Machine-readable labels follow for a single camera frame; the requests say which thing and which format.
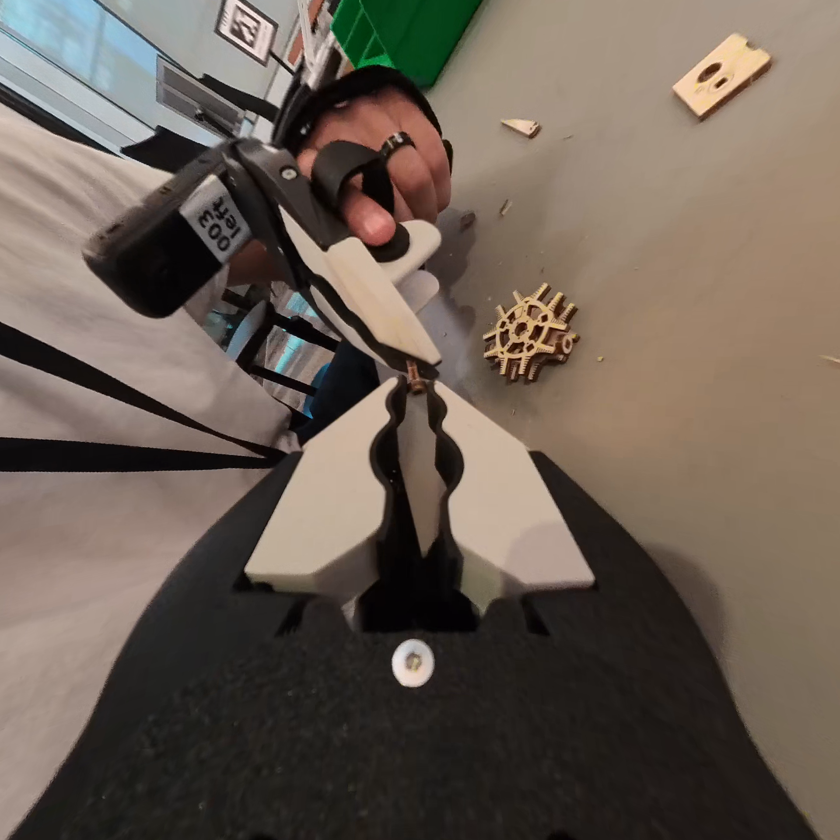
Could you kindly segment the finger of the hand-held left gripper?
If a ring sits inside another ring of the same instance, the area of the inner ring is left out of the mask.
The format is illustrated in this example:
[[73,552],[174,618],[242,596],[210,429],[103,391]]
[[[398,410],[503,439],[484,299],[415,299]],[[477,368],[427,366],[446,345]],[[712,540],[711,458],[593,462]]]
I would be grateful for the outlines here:
[[377,262],[357,238],[345,238],[324,254],[324,278],[338,296],[328,315],[360,350],[388,367],[437,367],[441,355],[399,284],[416,274],[440,246],[440,238],[411,238],[407,253]]
[[[310,306],[318,313],[320,319],[328,325],[328,327],[340,334],[354,347],[356,347],[343,333],[341,327],[337,326],[338,317],[328,315],[328,304],[331,302],[338,302],[338,296],[329,287],[329,284],[324,278],[324,254],[328,249],[323,250],[308,234],[308,232],[299,225],[293,216],[291,216],[285,208],[280,209],[281,219],[286,227],[287,234],[291,243],[294,245],[299,256],[302,259],[304,266],[309,270],[309,275],[302,273],[301,281],[306,281],[308,287],[301,291],[301,294],[307,298]],[[398,227],[405,231],[409,236],[409,247],[411,238],[422,237],[422,221],[413,220],[402,224]],[[395,370],[404,370],[406,367],[392,367]]]

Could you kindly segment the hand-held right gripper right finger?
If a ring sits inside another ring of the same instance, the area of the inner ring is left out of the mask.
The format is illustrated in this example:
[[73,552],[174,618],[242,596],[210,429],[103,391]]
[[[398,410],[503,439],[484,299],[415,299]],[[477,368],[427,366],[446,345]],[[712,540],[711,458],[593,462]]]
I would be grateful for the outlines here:
[[494,601],[589,590],[595,575],[528,448],[446,385],[427,392],[435,466],[445,486],[439,534],[461,593]]

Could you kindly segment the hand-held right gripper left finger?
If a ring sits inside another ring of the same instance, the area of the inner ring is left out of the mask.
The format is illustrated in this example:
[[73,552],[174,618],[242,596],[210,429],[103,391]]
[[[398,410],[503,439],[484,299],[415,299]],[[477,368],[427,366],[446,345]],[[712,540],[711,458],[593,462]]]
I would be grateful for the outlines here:
[[250,583],[336,602],[411,563],[397,428],[406,379],[395,376],[304,444],[247,564]]

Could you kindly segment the wooden radial engine model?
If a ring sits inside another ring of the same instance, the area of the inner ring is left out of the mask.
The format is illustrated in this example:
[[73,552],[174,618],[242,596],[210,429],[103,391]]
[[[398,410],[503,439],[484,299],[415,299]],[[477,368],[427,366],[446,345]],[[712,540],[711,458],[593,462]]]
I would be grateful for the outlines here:
[[524,295],[515,290],[509,306],[497,305],[482,336],[483,358],[509,382],[535,382],[548,363],[565,363],[580,341],[572,329],[577,307],[544,282]]

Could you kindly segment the grey desk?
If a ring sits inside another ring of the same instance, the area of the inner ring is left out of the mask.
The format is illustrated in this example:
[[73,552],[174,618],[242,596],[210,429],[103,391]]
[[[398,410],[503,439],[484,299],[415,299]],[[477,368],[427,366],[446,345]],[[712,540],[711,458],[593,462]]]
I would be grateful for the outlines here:
[[[820,359],[839,341],[838,15],[482,3],[429,96],[455,173],[424,312],[444,381],[667,573],[822,838],[839,803],[839,383]],[[699,121],[672,87],[732,34],[772,65]],[[581,339],[509,382],[482,336],[544,282]]]

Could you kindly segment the person's left hand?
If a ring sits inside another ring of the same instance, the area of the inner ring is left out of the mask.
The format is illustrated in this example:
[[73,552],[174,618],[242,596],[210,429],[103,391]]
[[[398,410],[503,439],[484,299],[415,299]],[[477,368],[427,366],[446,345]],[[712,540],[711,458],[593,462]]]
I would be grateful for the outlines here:
[[388,213],[362,193],[355,179],[342,194],[341,214],[351,233],[367,245],[381,246],[396,225],[414,219],[435,224],[451,198],[448,156],[439,132],[404,92],[392,87],[325,112],[315,122],[297,156],[301,173],[309,177],[321,148],[345,140],[379,152],[394,134],[406,133],[412,144],[391,154],[386,166],[395,207]]

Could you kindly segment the black office chair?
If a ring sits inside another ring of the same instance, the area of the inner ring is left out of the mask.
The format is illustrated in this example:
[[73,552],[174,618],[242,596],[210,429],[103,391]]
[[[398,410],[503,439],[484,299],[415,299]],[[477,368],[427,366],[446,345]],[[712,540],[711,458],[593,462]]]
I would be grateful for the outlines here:
[[[279,312],[269,298],[258,300],[227,289],[222,301],[241,315],[235,329],[226,337],[226,356],[257,380],[306,398],[314,397],[322,374],[318,372],[311,382],[304,382],[289,375],[287,366],[305,348],[334,355],[340,342],[298,313],[289,316]],[[274,333],[281,334],[285,340],[278,362],[270,361],[269,344]]]

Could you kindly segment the person's dark jeans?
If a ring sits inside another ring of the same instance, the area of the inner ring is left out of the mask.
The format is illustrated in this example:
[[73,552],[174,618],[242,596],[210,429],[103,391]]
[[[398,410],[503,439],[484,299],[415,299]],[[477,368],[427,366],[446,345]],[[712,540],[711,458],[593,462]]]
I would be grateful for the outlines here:
[[310,418],[297,430],[300,446],[320,434],[381,384],[374,360],[342,341],[312,398]]

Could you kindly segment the grey flat device on stand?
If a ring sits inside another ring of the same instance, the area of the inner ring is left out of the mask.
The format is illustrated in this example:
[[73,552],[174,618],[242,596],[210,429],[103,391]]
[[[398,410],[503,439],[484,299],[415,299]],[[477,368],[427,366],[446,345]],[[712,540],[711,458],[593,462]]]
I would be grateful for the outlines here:
[[155,64],[155,100],[221,138],[239,136],[245,111],[161,55]]

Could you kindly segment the small marker sign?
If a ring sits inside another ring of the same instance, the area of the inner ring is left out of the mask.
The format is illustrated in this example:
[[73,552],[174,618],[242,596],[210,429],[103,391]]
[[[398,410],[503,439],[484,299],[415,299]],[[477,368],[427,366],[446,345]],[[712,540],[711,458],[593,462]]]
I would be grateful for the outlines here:
[[214,33],[248,58],[267,67],[272,57],[279,25],[247,1],[222,1]]

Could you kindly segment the person's white shirt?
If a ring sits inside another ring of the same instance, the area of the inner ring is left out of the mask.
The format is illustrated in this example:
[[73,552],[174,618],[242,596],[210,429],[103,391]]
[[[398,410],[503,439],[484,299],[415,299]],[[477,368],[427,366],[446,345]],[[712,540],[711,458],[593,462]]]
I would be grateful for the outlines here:
[[[200,425],[289,451],[289,412],[204,330],[243,252],[185,307],[144,318],[89,270],[89,237],[167,174],[57,136],[2,107],[1,314],[15,338],[87,363]],[[10,471],[1,478],[1,824],[52,781],[142,610],[181,557],[263,476]]]

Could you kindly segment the green plastic bin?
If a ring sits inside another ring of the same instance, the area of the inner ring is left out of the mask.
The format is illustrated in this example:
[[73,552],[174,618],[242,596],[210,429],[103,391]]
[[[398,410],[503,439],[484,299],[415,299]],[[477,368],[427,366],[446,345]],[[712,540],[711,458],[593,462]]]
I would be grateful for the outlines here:
[[481,1],[341,1],[331,31],[354,69],[388,67],[435,84]]

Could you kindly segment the square wooden plate with holes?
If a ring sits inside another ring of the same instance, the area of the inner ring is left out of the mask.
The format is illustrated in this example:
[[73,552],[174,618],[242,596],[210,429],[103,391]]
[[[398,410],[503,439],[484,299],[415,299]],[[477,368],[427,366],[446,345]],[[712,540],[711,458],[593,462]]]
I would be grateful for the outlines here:
[[745,36],[732,34],[672,87],[672,92],[699,121],[707,119],[772,65],[772,57]]

